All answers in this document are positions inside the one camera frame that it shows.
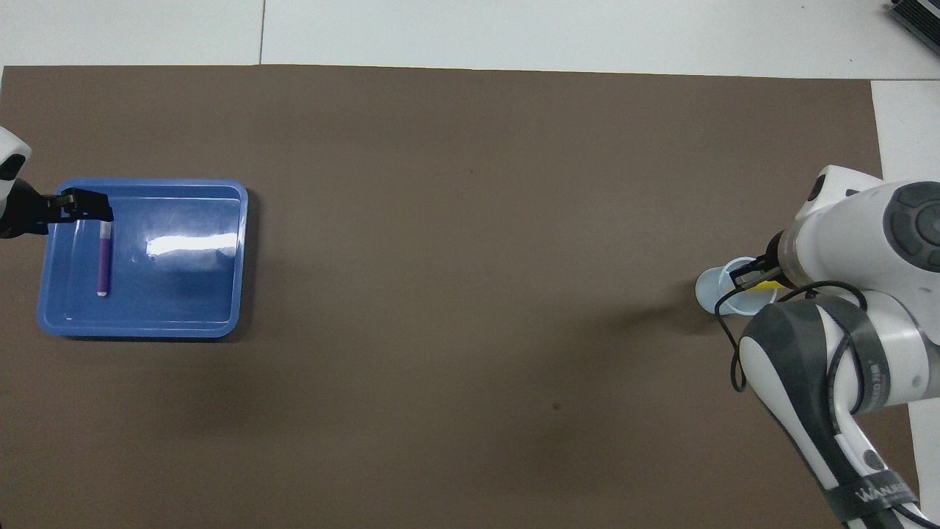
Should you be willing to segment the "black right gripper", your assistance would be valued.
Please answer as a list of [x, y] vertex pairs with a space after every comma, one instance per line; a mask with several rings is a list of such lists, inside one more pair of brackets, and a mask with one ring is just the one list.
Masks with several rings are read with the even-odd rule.
[[790, 288], [790, 280], [782, 261], [785, 234], [785, 231], [779, 231], [773, 235], [764, 255], [752, 258], [729, 271], [729, 278], [733, 284], [737, 284], [738, 289], [778, 290], [780, 285]]

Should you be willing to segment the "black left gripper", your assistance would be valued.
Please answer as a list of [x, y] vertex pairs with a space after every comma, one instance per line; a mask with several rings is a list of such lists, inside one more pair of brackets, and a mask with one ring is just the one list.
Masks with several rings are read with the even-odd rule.
[[26, 181], [17, 179], [4, 201], [1, 238], [14, 239], [25, 234], [47, 237], [48, 224], [80, 220], [112, 222], [114, 214], [108, 195], [78, 187], [43, 195]]

